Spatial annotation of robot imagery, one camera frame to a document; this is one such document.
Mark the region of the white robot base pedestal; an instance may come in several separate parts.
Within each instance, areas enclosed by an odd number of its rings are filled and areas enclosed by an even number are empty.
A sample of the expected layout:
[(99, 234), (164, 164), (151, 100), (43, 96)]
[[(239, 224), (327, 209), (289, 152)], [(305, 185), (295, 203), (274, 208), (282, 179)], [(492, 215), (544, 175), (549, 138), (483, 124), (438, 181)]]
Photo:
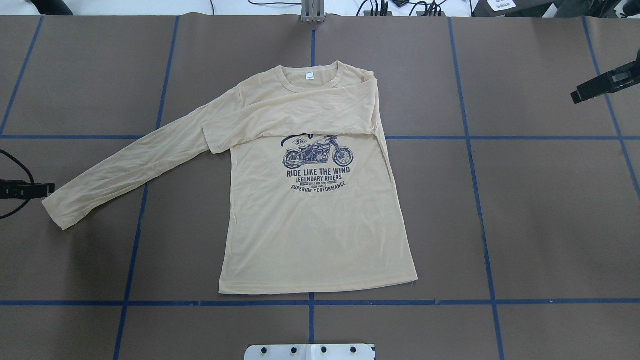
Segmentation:
[(374, 344), (256, 344), (247, 347), (245, 360), (375, 360)]

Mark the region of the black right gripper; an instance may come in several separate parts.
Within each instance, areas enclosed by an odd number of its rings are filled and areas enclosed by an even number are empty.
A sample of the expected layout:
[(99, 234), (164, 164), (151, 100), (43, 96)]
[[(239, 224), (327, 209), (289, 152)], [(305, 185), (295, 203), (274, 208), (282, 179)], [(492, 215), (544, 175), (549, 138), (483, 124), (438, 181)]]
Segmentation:
[(571, 99), (574, 104), (579, 104), (605, 94), (623, 91), (639, 82), (640, 62), (632, 61), (578, 85), (576, 91), (571, 92)]

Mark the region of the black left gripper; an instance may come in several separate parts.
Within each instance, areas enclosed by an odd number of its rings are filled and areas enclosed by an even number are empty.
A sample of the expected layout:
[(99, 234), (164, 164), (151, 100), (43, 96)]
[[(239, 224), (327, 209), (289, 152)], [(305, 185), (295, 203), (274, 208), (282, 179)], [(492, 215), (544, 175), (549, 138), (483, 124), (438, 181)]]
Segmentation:
[(48, 198), (56, 190), (54, 183), (30, 183), (23, 180), (0, 180), (1, 199), (32, 200)]

